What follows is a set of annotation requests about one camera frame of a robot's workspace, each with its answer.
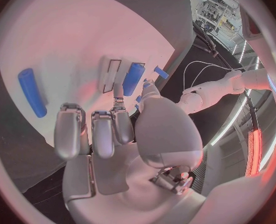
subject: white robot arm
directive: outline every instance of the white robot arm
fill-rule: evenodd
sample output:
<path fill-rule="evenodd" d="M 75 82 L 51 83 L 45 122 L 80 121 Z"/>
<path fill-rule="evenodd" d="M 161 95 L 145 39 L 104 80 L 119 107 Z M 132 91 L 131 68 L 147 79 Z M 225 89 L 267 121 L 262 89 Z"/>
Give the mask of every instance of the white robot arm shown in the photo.
<path fill-rule="evenodd" d="M 265 69 L 246 72 L 231 71 L 218 81 L 209 81 L 183 91 L 177 103 L 186 114 L 215 105 L 224 95 L 241 94 L 245 89 L 270 90 Z"/>

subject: white tabletop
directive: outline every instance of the white tabletop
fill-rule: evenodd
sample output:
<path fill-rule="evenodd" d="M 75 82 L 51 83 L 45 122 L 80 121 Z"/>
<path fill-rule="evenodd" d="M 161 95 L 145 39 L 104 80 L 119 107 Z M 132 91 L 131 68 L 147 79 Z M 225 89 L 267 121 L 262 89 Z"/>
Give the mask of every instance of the white tabletop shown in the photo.
<path fill-rule="evenodd" d="M 97 88 L 104 55 L 120 57 L 124 71 L 131 62 L 145 63 L 134 94 L 125 98 L 126 108 L 133 112 L 143 80 L 156 80 L 154 68 L 163 69 L 173 52 L 153 26 L 115 0 L 35 0 L 9 31 L 0 50 L 0 70 L 19 111 L 54 146 L 62 103 L 81 105 L 89 129 L 94 110 L 112 108 L 112 92 L 102 94 Z M 45 102 L 43 118 L 35 115 L 20 87 L 17 75 L 26 68 L 33 69 Z"/>

